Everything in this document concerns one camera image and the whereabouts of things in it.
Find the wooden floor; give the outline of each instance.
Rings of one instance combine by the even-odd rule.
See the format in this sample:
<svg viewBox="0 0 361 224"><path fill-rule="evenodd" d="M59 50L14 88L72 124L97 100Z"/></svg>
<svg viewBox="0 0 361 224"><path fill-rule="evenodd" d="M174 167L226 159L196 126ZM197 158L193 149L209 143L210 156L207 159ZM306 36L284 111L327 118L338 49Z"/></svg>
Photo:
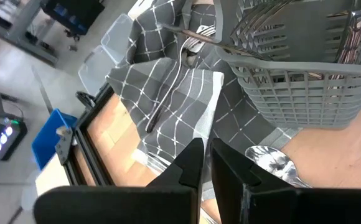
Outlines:
<svg viewBox="0 0 361 224"><path fill-rule="evenodd" d="M88 132L116 185L145 186L156 177L131 158L139 136L116 95L94 119ZM344 130L304 129L283 151L296 163L300 177L314 187L361 188L361 112ZM78 151L76 155L88 184L93 185L82 155ZM204 202L202 207L220 221L215 200Z"/></svg>

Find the checkered kitchen towel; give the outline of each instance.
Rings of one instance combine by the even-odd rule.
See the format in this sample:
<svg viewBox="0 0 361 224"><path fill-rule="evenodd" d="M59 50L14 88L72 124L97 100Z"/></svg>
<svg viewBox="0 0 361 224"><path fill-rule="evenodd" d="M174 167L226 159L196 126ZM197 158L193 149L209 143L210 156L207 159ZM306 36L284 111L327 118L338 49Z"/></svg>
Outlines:
<svg viewBox="0 0 361 224"><path fill-rule="evenodd" d="M213 5L192 6L191 2L157 0L141 14L133 22L124 64L106 78L137 125L141 142L135 158L157 173L193 138L202 138L206 146L210 139L221 138L244 154L261 142L282 148L297 133L276 129L263 119L213 46L205 44L191 66L182 57L179 62L186 38L156 24L194 31L201 25L215 25ZM148 133L146 126L160 102L162 109ZM203 199L214 198L209 164L203 178Z"/></svg>

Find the white floor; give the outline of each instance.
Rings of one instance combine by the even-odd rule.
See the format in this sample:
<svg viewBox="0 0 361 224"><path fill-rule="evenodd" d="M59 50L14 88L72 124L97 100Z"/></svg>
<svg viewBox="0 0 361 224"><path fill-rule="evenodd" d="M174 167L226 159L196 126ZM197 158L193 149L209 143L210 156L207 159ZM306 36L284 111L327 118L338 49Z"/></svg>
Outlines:
<svg viewBox="0 0 361 224"><path fill-rule="evenodd" d="M18 106L24 112L28 134L11 159L0 162L0 223L8 223L21 206L22 192L34 183L33 172L37 170L31 151L31 142L46 122L49 113L40 93L36 72L46 89L53 108L80 116L84 110L75 98L76 91L85 91L77 74L85 57L100 43L106 30L121 14L128 12L136 0L106 0L106 9L78 43L78 52L70 52L67 45L72 40L64 36L60 24L55 24L45 39L59 52L56 68L27 55L21 50L0 41L0 92L22 100ZM21 112L6 105L14 113ZM15 223L34 223L31 211L24 211Z"/></svg>

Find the spoon handle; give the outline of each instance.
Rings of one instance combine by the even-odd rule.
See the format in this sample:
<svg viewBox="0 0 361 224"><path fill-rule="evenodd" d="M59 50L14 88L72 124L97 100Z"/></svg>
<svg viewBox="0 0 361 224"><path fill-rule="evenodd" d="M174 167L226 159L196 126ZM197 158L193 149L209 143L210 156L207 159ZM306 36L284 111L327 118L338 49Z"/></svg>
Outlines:
<svg viewBox="0 0 361 224"><path fill-rule="evenodd" d="M305 181L301 180L299 177L296 177L294 179L293 185L296 185L298 187L312 188L309 184L307 184Z"/></svg>

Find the blue plastic container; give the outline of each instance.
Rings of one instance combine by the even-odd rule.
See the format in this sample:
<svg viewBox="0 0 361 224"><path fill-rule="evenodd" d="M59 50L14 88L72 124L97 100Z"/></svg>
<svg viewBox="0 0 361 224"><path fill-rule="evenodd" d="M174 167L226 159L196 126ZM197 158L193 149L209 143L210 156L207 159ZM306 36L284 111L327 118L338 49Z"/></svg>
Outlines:
<svg viewBox="0 0 361 224"><path fill-rule="evenodd" d="M74 127L76 122L76 117L61 113L59 109L55 109L52 112L48 121L34 139L34 142L32 142L32 152L40 170L45 167L46 163L56 153L55 146L60 140L60 136L56 134L56 129L63 125L66 125L67 128Z"/></svg>

